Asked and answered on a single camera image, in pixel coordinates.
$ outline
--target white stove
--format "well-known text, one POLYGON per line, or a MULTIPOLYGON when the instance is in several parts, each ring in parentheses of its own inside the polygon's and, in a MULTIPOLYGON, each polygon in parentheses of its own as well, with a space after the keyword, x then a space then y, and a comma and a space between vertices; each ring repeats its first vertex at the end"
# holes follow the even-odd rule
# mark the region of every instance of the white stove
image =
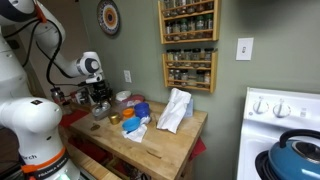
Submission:
MULTIPOLYGON (((241 130, 238 180, 260 180, 256 156, 290 129, 320 131, 320 95, 248 88, 241 130)), ((320 140, 294 138, 320 145, 320 140)))

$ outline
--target stove knob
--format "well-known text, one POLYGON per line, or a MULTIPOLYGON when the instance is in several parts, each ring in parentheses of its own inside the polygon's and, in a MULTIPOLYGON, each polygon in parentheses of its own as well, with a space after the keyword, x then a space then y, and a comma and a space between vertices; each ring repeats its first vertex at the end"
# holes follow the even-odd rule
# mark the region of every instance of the stove knob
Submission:
POLYGON ((290 115, 291 109, 288 105, 281 103, 273 108, 273 113, 278 118, 284 118, 290 115))
POLYGON ((260 100, 259 102, 253 105, 253 110, 257 114, 263 114, 269 110, 269 105, 265 101, 260 100))

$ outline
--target light switch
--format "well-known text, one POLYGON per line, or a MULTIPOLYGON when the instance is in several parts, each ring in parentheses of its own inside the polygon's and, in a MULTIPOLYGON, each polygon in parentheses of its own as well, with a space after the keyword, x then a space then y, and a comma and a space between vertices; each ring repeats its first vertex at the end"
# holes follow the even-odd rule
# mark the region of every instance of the light switch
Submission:
POLYGON ((236 60, 251 60, 253 38, 239 38, 236 60))

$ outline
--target blue bowl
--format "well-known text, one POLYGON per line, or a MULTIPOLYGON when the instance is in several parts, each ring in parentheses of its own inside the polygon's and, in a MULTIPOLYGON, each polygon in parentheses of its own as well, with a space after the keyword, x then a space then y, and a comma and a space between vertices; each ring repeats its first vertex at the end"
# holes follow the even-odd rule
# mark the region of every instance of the blue bowl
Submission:
POLYGON ((125 131, 134 131, 134 130, 138 129, 139 126, 140 126, 140 118, 139 117, 129 118, 122 124, 122 128, 125 131))

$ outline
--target wall outlet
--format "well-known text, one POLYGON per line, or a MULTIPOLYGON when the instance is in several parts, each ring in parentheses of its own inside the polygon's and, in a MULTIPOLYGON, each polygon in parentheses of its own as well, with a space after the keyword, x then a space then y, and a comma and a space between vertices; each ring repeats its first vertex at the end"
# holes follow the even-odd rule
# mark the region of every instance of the wall outlet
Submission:
POLYGON ((132 83, 130 71, 124 70, 123 73, 124 73, 124 80, 128 83, 132 83))
POLYGON ((253 38, 239 38, 236 60, 251 60, 253 38))

